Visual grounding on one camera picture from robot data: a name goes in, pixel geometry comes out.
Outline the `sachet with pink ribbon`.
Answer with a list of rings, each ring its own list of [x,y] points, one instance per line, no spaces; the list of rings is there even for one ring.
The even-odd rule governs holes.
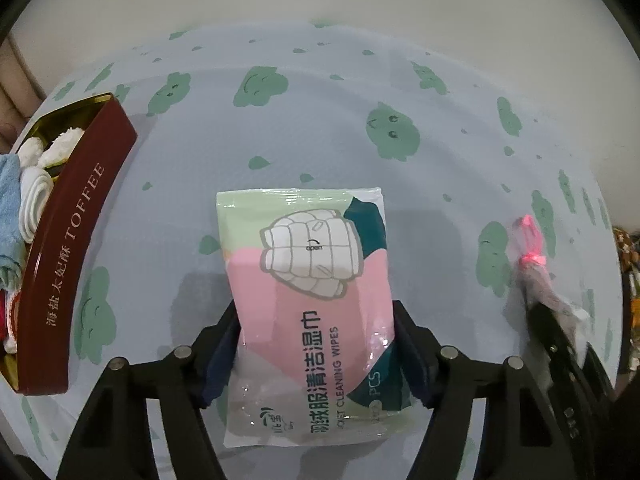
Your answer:
[[[526,214],[516,222],[516,226],[520,237],[518,240],[522,243],[522,253],[516,266],[516,282],[521,287],[526,309],[543,304],[560,324],[583,328],[589,320],[589,314],[554,289],[544,255],[544,236],[536,220],[531,214]]]

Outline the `red white satin sleep mask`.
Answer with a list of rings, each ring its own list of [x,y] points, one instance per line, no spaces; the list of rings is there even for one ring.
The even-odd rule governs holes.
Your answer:
[[[1,339],[4,351],[9,354],[17,352],[17,318],[20,300],[19,289],[1,292]]]

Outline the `pink green wipes pack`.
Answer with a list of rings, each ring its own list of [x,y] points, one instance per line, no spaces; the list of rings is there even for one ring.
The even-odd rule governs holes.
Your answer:
[[[224,443],[370,442],[408,427],[379,188],[221,192],[240,336]]]

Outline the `blue towel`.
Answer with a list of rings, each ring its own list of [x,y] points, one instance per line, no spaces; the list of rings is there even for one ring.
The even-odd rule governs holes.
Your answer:
[[[1,156],[0,195],[0,257],[1,288],[16,289],[22,279],[26,259],[26,249],[20,228],[18,214],[21,206],[21,165],[15,154]]]

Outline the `white shoe shine cloth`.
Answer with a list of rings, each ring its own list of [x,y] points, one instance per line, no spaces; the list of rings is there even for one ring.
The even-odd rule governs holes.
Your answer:
[[[44,206],[53,190],[50,174],[43,169],[27,167],[21,174],[21,205],[18,228],[26,244],[32,244]]]

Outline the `white fluffy cloth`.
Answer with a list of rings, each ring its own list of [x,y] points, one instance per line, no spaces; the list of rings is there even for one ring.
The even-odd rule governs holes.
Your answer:
[[[38,166],[48,169],[65,164],[84,134],[85,130],[81,128],[68,128],[62,132],[40,155]]]

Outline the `cluttered side shelf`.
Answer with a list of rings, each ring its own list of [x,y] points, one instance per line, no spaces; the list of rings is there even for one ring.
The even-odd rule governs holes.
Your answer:
[[[614,226],[623,291],[622,345],[620,374],[634,374],[639,367],[639,235]]]

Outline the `red gold toffee tin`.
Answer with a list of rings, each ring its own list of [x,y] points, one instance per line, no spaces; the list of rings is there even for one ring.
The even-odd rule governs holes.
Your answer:
[[[68,389],[70,329],[82,265],[107,195],[137,140],[110,92],[52,110],[26,136],[50,146],[70,127],[81,128],[84,135],[43,207],[11,324],[17,350],[1,359],[2,376],[24,396]]]

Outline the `blue cloud print tablecloth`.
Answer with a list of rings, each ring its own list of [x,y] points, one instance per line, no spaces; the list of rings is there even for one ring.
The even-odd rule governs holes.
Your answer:
[[[192,29],[64,77],[50,112],[92,94],[122,101],[138,140],[82,269],[115,338],[70,359],[60,396],[1,391],[26,453],[55,474],[113,356],[166,356],[230,300],[215,198],[240,188],[380,188],[393,294],[473,359],[529,353],[523,310],[480,262],[482,240],[531,214],[548,226],[555,289],[591,315],[608,374],[622,292],[611,221],[577,144],[551,117],[449,58],[346,26]]]

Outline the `beige patterned curtain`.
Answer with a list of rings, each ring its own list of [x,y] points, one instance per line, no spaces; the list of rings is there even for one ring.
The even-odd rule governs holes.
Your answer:
[[[8,154],[25,125],[42,103],[40,90],[10,38],[0,50],[0,152]]]

